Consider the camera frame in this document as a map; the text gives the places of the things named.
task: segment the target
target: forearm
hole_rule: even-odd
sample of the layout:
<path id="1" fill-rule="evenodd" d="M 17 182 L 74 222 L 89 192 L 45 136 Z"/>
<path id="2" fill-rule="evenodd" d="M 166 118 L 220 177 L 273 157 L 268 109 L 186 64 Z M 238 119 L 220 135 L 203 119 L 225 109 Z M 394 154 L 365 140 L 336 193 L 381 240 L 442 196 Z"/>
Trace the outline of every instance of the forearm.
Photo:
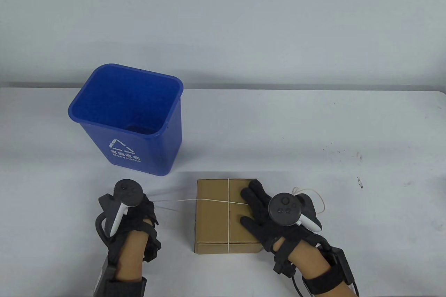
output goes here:
<path id="1" fill-rule="evenodd" d="M 284 238 L 281 238 L 274 244 L 274 251 L 277 251 L 282 243 L 284 242 Z M 322 254 L 318 251 L 317 248 L 311 246 L 304 240 L 302 240 L 296 248 L 291 252 L 288 260 L 292 262 L 298 270 L 302 273 L 304 278 L 310 280 L 312 278 L 317 278 L 322 274 L 328 272 L 330 270 L 330 265 L 327 260 L 324 259 Z M 336 288 L 326 292 L 325 294 L 318 295 L 320 297 L 355 297 L 355 293 L 342 282 Z"/>
<path id="2" fill-rule="evenodd" d="M 115 279 L 121 282 L 139 282 L 142 278 L 142 260 L 148 234 L 142 231 L 131 231 L 127 236 L 119 256 Z"/>

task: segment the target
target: gray wall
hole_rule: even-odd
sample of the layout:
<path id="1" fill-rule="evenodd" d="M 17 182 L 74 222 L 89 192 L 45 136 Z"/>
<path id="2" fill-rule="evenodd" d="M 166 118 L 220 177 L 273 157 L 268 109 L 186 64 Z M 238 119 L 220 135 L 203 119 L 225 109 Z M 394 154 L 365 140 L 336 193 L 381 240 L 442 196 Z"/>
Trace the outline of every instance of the gray wall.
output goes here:
<path id="1" fill-rule="evenodd" d="M 0 0 L 0 81 L 110 62 L 187 87 L 440 86 L 446 0 Z"/>

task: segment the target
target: black glove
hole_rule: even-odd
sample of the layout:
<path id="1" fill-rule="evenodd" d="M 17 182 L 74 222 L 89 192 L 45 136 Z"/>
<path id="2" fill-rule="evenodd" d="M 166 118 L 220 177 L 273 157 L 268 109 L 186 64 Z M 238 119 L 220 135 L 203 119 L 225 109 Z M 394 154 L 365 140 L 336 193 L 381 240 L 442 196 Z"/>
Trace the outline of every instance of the black glove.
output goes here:
<path id="1" fill-rule="evenodd" d="M 150 219 L 153 226 L 143 222 L 143 219 Z M 116 234 L 109 239 L 107 246 L 109 262 L 117 263 L 127 235 L 133 230 L 144 231 L 149 235 L 144 251 L 144 261 L 150 262 L 155 259 L 158 250 L 161 249 L 161 243 L 156 239 L 155 225 L 158 225 L 158 221 L 156 220 L 153 202 L 144 194 L 143 200 L 138 206 L 128 209 L 127 214 L 122 217 Z"/>
<path id="2" fill-rule="evenodd" d="M 265 251 L 275 254 L 274 271 L 288 277 L 293 276 L 296 267 L 288 261 L 288 256 L 302 239 L 310 240 L 314 233 L 296 224 L 281 226 L 275 223 L 268 213 L 271 197 L 263 190 L 263 186 L 258 180 L 252 180 L 247 188 L 241 190 L 240 194 L 250 206 L 254 217 L 254 220 L 246 216 L 242 217 L 241 224 L 262 243 Z M 272 247 L 280 237 L 285 237 L 285 242 L 277 252 L 274 252 Z"/>

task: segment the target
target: blue recycling bin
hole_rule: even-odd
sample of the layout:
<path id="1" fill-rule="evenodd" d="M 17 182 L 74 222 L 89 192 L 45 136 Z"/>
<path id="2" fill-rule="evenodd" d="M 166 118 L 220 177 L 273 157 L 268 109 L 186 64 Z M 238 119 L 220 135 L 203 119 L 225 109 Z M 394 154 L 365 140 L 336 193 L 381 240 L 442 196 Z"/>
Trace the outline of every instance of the blue recycling bin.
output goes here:
<path id="1" fill-rule="evenodd" d="M 181 145 L 182 93 L 174 76 L 107 64 L 94 70 L 68 115 L 114 165 L 163 176 Z"/>

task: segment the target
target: black cable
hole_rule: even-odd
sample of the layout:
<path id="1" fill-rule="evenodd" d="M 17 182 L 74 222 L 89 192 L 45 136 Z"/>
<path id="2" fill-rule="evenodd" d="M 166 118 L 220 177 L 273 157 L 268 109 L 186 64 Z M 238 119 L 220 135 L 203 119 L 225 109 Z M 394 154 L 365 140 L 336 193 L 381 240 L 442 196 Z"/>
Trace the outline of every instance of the black cable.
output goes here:
<path id="1" fill-rule="evenodd" d="M 293 281 L 294 288 L 295 288 L 296 291 L 298 292 L 299 296 L 300 296 L 300 297 L 303 297 L 302 294 L 301 294 L 301 292 L 299 291 L 299 288 L 298 288 L 298 285 L 296 284 L 296 281 L 295 281 L 295 279 L 294 279 L 294 276 L 291 276 L 291 280 Z"/>
<path id="2" fill-rule="evenodd" d="M 358 287 L 357 287 L 355 281 L 353 281 L 353 287 L 355 288 L 355 293 L 356 293 L 356 295 L 357 295 L 358 297 L 360 297 L 360 292 L 358 291 Z"/>
<path id="3" fill-rule="evenodd" d="M 105 235 L 104 230 L 102 229 L 102 221 L 106 218 L 105 213 L 101 213 L 97 218 L 96 221 L 94 222 L 94 225 L 96 227 L 96 232 L 99 235 L 99 238 L 101 238 L 102 242 L 104 243 L 105 246 L 108 247 L 108 244 L 110 242 L 109 238 L 107 238 L 107 236 Z"/>

